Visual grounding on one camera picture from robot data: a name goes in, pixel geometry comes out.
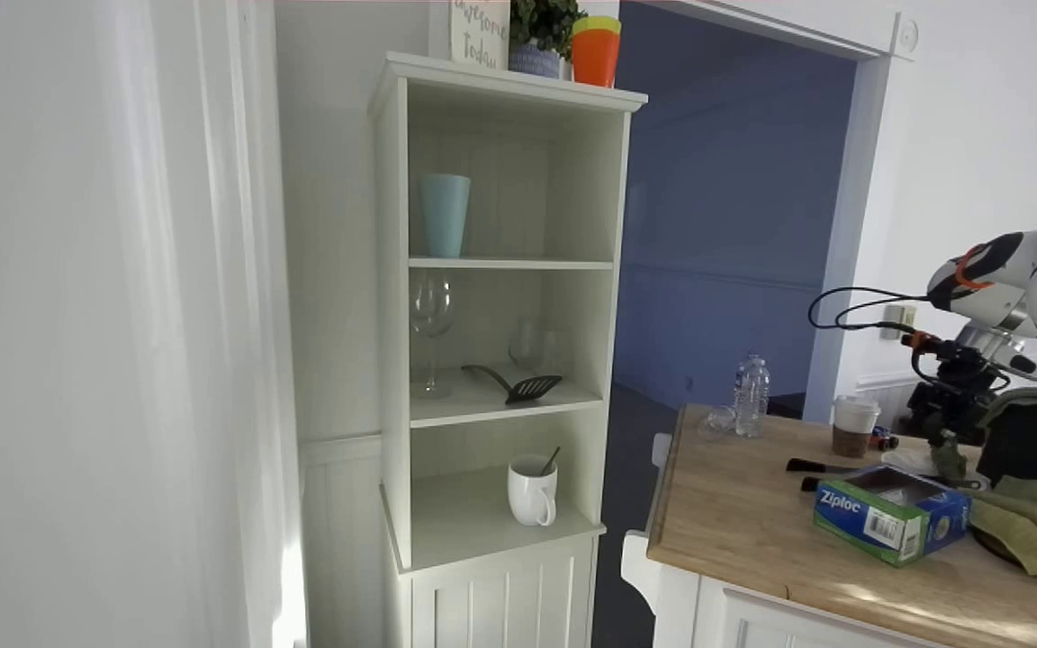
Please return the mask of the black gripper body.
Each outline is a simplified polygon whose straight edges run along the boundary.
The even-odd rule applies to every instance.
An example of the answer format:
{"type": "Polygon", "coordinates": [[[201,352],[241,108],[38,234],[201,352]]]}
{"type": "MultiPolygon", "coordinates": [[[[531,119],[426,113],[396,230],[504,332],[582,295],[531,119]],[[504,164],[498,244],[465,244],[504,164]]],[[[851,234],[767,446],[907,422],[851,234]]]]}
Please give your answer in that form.
{"type": "Polygon", "coordinates": [[[925,332],[907,332],[909,372],[905,433],[923,436],[935,464],[959,464],[962,443],[979,443],[992,460],[1032,452],[1031,401],[1002,362],[979,350],[925,332]]]}

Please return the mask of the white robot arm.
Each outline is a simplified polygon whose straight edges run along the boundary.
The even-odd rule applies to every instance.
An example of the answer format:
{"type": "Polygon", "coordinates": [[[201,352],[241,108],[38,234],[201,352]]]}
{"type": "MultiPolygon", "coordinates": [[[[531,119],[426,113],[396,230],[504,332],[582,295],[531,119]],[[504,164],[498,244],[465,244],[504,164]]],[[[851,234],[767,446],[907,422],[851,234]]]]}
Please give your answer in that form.
{"type": "Polygon", "coordinates": [[[979,443],[990,464],[1037,464],[1037,230],[1009,230],[947,258],[925,302],[963,326],[935,352],[935,376],[907,401],[907,427],[979,443]]]}

